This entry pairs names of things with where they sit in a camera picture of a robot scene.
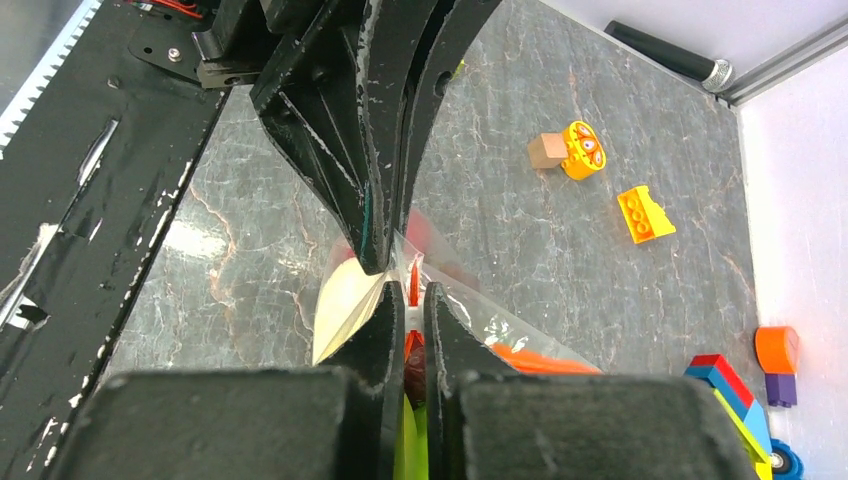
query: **wooden block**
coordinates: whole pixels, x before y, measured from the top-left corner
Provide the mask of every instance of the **wooden block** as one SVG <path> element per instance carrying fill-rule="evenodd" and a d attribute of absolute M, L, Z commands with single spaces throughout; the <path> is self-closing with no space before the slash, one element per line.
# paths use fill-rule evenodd
<path fill-rule="evenodd" d="M 568 148 L 561 133 L 543 133 L 527 145 L 533 168 L 558 167 L 568 158 Z"/>

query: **plastic bag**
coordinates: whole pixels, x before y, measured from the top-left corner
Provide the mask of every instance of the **plastic bag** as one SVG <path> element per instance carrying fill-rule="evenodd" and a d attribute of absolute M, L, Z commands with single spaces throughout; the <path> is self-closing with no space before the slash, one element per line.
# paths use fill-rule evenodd
<path fill-rule="evenodd" d="M 406 236 L 397 234 L 389 271 L 367 276 L 343 237 L 330 253 L 315 314 L 313 364 L 331 355 L 370 318 L 383 284 L 397 280 L 407 304 L 405 378 L 413 406 L 423 395 L 423 325 L 420 300 L 430 282 L 443 285 L 454 315 L 482 343 L 525 373 L 600 373 L 570 348 L 491 300 L 465 271 L 456 252 L 418 210 L 410 213 Z"/>

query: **toy block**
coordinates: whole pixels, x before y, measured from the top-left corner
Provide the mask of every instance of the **toy block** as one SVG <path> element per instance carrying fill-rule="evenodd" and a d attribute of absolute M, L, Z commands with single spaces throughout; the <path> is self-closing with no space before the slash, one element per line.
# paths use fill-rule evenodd
<path fill-rule="evenodd" d="M 742 423 L 748 427 L 751 435 L 760 442 L 763 450 L 771 454 L 771 435 L 768 431 L 768 423 L 766 420 L 766 412 L 760 402 L 754 400 L 748 413 L 742 418 Z"/>
<path fill-rule="evenodd" d="M 798 394 L 795 389 L 795 375 L 784 373 L 766 374 L 766 396 L 772 407 L 798 405 Z"/>
<path fill-rule="evenodd" d="M 527 145 L 533 168 L 554 168 L 568 157 L 568 148 L 561 133 L 543 133 Z"/>
<path fill-rule="evenodd" d="M 561 164 L 562 169 L 573 180 L 583 180 L 606 166 L 607 154 L 588 123 L 572 123 L 562 131 L 562 138 L 568 149 L 568 157 Z"/>
<path fill-rule="evenodd" d="M 800 348 L 801 339 L 792 327 L 760 327 L 754 333 L 754 350 L 766 373 L 797 373 Z"/>
<path fill-rule="evenodd" d="M 739 396 L 736 395 L 736 391 L 733 390 L 733 387 L 730 386 L 727 379 L 724 378 L 724 375 L 721 374 L 721 371 L 718 368 L 689 367 L 685 372 L 683 372 L 683 374 L 703 380 L 709 383 L 711 387 L 718 389 L 727 403 L 731 406 L 731 408 L 733 408 L 733 411 L 736 412 L 736 415 L 739 418 L 745 418 L 745 414 L 748 412 L 748 406 L 739 399 Z"/>
<path fill-rule="evenodd" d="M 721 395 L 721 392 L 718 389 L 713 389 L 713 395 L 715 395 L 718 403 L 724 407 L 724 410 L 727 412 L 727 416 L 730 417 L 730 420 L 733 422 L 733 425 L 736 426 L 736 431 L 739 433 L 739 438 L 742 440 L 742 445 L 745 447 L 745 450 L 748 452 L 748 457 L 751 459 L 751 462 L 755 465 L 757 463 L 769 463 L 769 455 L 766 453 L 765 449 L 762 445 L 754 438 L 754 435 L 751 434 L 751 431 L 742 423 L 742 420 L 736 415 L 736 412 L 730 408 L 730 405 L 727 404 L 727 401 Z"/>
<path fill-rule="evenodd" d="M 640 185 L 618 195 L 618 205 L 636 244 L 677 231 L 649 191 L 646 185 Z"/>
<path fill-rule="evenodd" d="M 754 471 L 757 472 L 757 477 L 760 480 L 774 480 L 771 462 L 754 462 Z"/>
<path fill-rule="evenodd" d="M 714 366 L 718 368 L 722 375 L 724 375 L 724 379 L 727 380 L 727 383 L 730 384 L 730 387 L 733 388 L 733 391 L 736 392 L 736 395 L 739 397 L 739 400 L 742 401 L 742 404 L 745 405 L 745 408 L 751 406 L 751 402 L 754 401 L 754 394 L 748 390 L 748 387 L 745 386 L 745 382 L 739 378 L 739 375 L 736 374 L 736 370 L 730 366 L 727 362 L 727 359 L 724 358 L 724 355 L 720 353 L 716 353 L 713 355 L 695 355 L 692 358 L 692 362 L 689 364 L 690 367 L 706 367 L 706 366 Z"/>

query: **orange cylinder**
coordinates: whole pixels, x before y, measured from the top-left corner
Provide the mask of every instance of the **orange cylinder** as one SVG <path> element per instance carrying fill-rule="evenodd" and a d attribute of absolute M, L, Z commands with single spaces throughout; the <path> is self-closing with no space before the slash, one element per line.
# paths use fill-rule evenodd
<path fill-rule="evenodd" d="M 792 327 L 760 327 L 754 333 L 754 349 L 766 373 L 795 374 L 798 371 L 800 337 Z"/>

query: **scratched black paint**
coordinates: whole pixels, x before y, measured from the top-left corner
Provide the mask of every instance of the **scratched black paint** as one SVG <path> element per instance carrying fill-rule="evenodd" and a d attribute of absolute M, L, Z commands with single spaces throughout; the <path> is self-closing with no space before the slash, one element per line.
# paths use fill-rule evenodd
<path fill-rule="evenodd" d="M 226 99 L 135 58 L 127 42 L 141 21 L 104 2 L 0 162 L 0 285 L 18 275 L 39 225 L 62 226 L 24 287 L 39 328 L 0 330 L 4 480 L 40 476 L 73 405 L 96 385 L 164 230 L 151 238 Z M 117 129 L 81 188 L 80 166 L 110 119 Z"/>

